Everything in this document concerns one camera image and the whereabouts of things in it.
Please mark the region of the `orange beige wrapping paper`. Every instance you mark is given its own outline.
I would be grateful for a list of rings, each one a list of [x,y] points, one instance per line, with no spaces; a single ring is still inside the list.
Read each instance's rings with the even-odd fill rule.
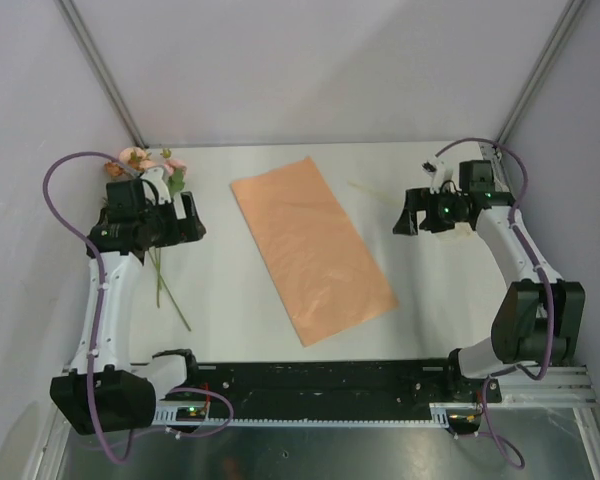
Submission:
[[[311,158],[236,180],[231,190],[303,346],[398,307]]]

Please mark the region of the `pink fake flower stem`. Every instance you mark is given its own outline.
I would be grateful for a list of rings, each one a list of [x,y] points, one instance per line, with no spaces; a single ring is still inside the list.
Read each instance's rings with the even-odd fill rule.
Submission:
[[[128,147],[119,153],[118,160],[145,180],[160,178],[171,197],[184,190],[187,166],[176,159],[168,148],[164,148],[153,159],[146,150]]]

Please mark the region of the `white fake flower stem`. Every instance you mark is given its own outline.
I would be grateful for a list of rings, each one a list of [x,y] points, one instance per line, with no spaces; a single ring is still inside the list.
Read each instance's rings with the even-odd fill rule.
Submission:
[[[153,252],[149,254],[150,260],[156,274],[156,307],[161,307],[161,292],[162,292],[162,275],[161,275],[161,250],[154,248]]]

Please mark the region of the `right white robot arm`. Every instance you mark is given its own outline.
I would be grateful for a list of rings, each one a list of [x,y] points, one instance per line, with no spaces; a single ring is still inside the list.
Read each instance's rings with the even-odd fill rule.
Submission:
[[[450,355],[457,367],[441,376],[443,393],[464,401],[477,379],[520,370],[541,380],[552,366],[573,360],[585,291],[554,269],[531,239],[514,196],[496,187],[492,165],[471,160],[457,168],[427,161],[428,187],[405,193],[393,232],[445,233],[458,224],[471,227],[489,248],[507,286],[489,336]]]

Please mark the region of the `brown orange fake flower stem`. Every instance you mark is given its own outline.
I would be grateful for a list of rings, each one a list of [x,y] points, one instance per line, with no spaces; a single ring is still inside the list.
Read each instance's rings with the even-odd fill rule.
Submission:
[[[120,177],[123,174],[131,175],[131,173],[129,172],[128,169],[125,169],[121,164],[115,163],[113,161],[106,162],[104,165],[104,170],[112,178]],[[161,275],[162,275],[162,250],[161,250]],[[184,325],[184,328],[188,332],[191,332],[192,331],[191,326],[190,326],[185,314],[183,313],[181,307],[179,306],[174,294],[172,293],[169,285],[166,283],[166,279],[164,278],[163,275],[162,275],[162,285],[163,285],[162,292],[164,292],[167,295],[171,304],[175,308],[175,311],[178,314],[180,321]]]

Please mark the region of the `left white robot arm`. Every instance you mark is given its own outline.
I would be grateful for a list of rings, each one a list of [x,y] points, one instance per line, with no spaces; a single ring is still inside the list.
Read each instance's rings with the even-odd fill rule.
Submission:
[[[205,233],[191,192],[171,195],[141,179],[107,184],[87,237],[90,290],[82,337],[68,374],[53,378],[50,386],[51,399],[78,434],[148,427],[169,392],[182,400],[199,392],[191,350],[164,350],[134,369],[129,334],[146,253],[199,241]]]

